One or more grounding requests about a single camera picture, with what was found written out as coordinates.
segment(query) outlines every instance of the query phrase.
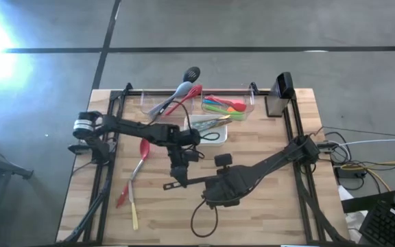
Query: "utensil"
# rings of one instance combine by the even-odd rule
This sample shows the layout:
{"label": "utensil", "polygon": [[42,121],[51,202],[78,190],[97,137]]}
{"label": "utensil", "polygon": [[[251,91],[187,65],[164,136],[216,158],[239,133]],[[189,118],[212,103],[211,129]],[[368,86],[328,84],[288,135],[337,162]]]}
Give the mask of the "utensil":
{"label": "utensil", "polygon": [[214,105],[218,105],[218,106],[221,106],[221,105],[222,105],[222,104],[219,103],[219,102],[214,102],[214,101],[209,100],[209,99],[204,99],[204,103],[205,103],[205,104],[214,104]]}
{"label": "utensil", "polygon": [[202,121],[194,121],[191,123],[191,127],[197,129],[197,131],[201,132],[204,130],[209,130],[211,128],[216,128],[220,126],[224,126],[225,124],[229,124],[232,122],[230,115],[218,117],[216,119],[208,119]]}
{"label": "utensil", "polygon": [[159,114],[162,114],[164,112],[164,110],[169,106],[169,104],[175,99],[175,97],[181,97],[181,96],[187,95],[187,93],[189,93],[189,91],[191,90],[192,87],[193,87],[193,83],[191,83],[191,82],[181,83],[172,96],[170,96],[168,99],[166,99],[163,103],[153,107],[149,111],[150,118],[153,120]]}
{"label": "utensil", "polygon": [[220,99],[220,98],[216,98],[216,97],[213,97],[213,96],[207,96],[205,98],[209,99],[209,100],[212,100],[212,101],[215,101],[215,102],[223,103],[223,104],[225,104],[227,106],[231,106],[236,111],[239,111],[239,112],[244,112],[246,110],[246,104],[243,104],[243,103],[233,103],[230,100]]}
{"label": "utensil", "polygon": [[195,82],[200,75],[200,69],[199,67],[191,67],[187,69],[182,77],[183,82]]}
{"label": "utensil", "polygon": [[131,180],[129,180],[129,182],[128,182],[128,187],[129,187],[129,201],[132,204],[132,225],[134,227],[134,231],[136,231],[136,230],[138,230],[138,217],[136,216],[134,192],[133,192]]}
{"label": "utensil", "polygon": [[[141,160],[136,166],[135,170],[132,172],[132,175],[130,176],[129,181],[133,181],[136,173],[140,170],[140,168],[143,166],[144,160],[149,156],[149,151],[150,151],[150,143],[146,139],[141,139],[140,142],[140,155],[141,155]],[[126,186],[123,188],[123,191],[120,194],[120,197],[118,198],[116,208],[118,209],[123,203],[126,198],[126,195],[129,192],[128,188],[128,183],[126,183]]]}
{"label": "utensil", "polygon": [[[185,95],[185,97],[182,98],[180,104],[182,104],[184,101],[188,99],[198,96],[201,92],[202,92],[202,85],[195,85],[190,89],[189,93],[187,93],[187,95]],[[173,108],[171,108],[168,112],[166,112],[165,113],[166,116],[170,115],[170,113],[172,113],[175,109],[177,109],[177,107],[179,107],[180,104],[176,104]]]}
{"label": "utensil", "polygon": [[245,116],[243,113],[239,113],[237,111],[228,112],[226,110],[219,109],[218,107],[214,107],[214,106],[210,106],[210,105],[206,105],[206,104],[202,105],[202,107],[206,110],[215,111],[217,113],[222,113],[224,115],[230,115],[230,119],[232,119],[232,120],[241,121],[241,120],[243,120],[243,118]]}
{"label": "utensil", "polygon": [[[184,72],[184,75],[182,76],[182,83],[183,84],[184,84],[184,82],[193,83],[199,78],[199,76],[200,76],[199,67],[188,68]],[[164,110],[167,109],[167,107],[169,107],[170,103],[175,99],[175,97],[184,96],[190,90],[191,90],[191,86],[187,89],[187,91],[183,90],[182,94],[178,93],[176,96],[174,96],[175,94],[173,94],[169,99],[165,100],[162,104],[155,106],[153,109],[151,109],[151,111],[153,111],[152,113],[151,113],[151,111],[149,111],[150,118],[152,120],[155,119],[158,115],[162,114],[164,112]]]}

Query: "power adapter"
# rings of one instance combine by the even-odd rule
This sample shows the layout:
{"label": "power adapter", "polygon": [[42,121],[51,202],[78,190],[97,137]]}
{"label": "power adapter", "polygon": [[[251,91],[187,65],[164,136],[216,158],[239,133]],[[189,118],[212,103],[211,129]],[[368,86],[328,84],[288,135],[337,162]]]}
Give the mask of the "power adapter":
{"label": "power adapter", "polygon": [[337,178],[365,178],[367,173],[364,170],[344,170],[335,168],[335,175]]}

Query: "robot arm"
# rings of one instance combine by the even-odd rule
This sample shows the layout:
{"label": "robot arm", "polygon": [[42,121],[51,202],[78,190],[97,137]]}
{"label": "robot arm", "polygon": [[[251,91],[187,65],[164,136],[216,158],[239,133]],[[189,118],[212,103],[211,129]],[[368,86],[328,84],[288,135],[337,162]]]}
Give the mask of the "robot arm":
{"label": "robot arm", "polygon": [[[102,118],[102,122],[96,125],[99,118]],[[198,161],[198,156],[190,150],[184,150],[182,146],[199,145],[200,135],[196,129],[180,131],[179,126],[173,124],[147,125],[92,111],[79,113],[79,117],[74,123],[73,136],[84,140],[93,151],[93,160],[103,164],[110,159],[110,147],[99,137],[109,132],[144,138],[150,143],[166,147],[171,161],[170,176],[174,177],[183,187],[187,186],[189,161]]]}
{"label": "robot arm", "polygon": [[[282,151],[266,158],[253,166],[231,165],[230,154],[215,157],[217,175],[188,180],[188,185],[205,183],[202,197],[210,208],[215,206],[231,207],[238,205],[240,199],[248,195],[266,175],[291,162],[314,163],[318,160],[316,144],[309,136],[297,137]],[[178,183],[164,185],[164,190],[181,186]]]}

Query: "red spatula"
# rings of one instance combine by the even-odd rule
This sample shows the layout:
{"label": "red spatula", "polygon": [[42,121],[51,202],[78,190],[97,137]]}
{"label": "red spatula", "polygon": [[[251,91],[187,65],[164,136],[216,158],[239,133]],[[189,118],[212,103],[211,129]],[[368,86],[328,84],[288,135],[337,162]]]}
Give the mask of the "red spatula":
{"label": "red spatula", "polygon": [[[189,93],[187,93],[187,95],[185,95],[185,97],[182,98],[182,100],[180,101],[180,103],[182,104],[184,101],[191,99],[192,97],[198,96],[200,93],[202,92],[202,85],[196,85],[194,87],[192,87],[189,91]],[[174,110],[177,109],[177,107],[179,107],[180,104],[176,104],[174,107],[172,107],[169,111],[167,111],[165,113],[166,116],[170,115],[170,113],[172,113]]]}
{"label": "red spatula", "polygon": [[[140,170],[140,168],[143,166],[144,160],[149,156],[149,151],[150,151],[150,143],[146,139],[141,139],[140,142],[140,155],[141,155],[141,160],[140,163],[136,166],[135,170],[132,172],[132,175],[130,176],[130,181],[133,181],[136,173]],[[120,194],[120,197],[118,198],[117,201],[117,206],[116,208],[119,208],[123,203],[126,198],[126,195],[129,192],[129,182],[126,183],[126,186],[124,187],[123,191]]]}
{"label": "red spatula", "polygon": [[219,103],[225,104],[227,106],[231,106],[234,108],[234,110],[236,110],[238,112],[244,112],[246,110],[246,105],[242,104],[242,103],[233,103],[230,100],[224,100],[224,99],[220,99],[220,98],[213,97],[213,96],[207,96],[207,97],[205,97],[205,99],[209,99],[214,102],[219,102]]}

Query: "yellow handle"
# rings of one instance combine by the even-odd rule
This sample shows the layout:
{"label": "yellow handle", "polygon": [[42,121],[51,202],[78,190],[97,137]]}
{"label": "yellow handle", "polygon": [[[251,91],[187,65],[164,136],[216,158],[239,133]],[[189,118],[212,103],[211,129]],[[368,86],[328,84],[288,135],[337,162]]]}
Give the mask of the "yellow handle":
{"label": "yellow handle", "polygon": [[132,224],[134,225],[134,231],[138,230],[138,218],[136,216],[135,203],[132,203]]}

